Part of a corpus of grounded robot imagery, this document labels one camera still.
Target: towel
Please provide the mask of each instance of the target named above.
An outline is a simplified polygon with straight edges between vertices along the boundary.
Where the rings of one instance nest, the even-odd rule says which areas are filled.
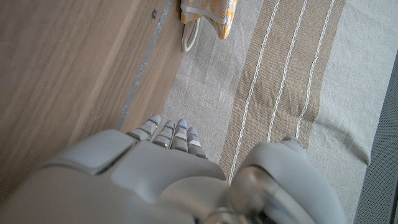
[[[238,0],[182,0],[181,21],[188,24],[204,16],[216,29],[220,39],[227,38]]]

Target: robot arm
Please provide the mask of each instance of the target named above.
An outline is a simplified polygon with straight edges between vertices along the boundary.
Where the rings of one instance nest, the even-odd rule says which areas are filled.
[[[160,116],[98,133],[47,161],[0,207],[0,223],[344,223],[294,138],[260,143],[231,185],[195,128]]]

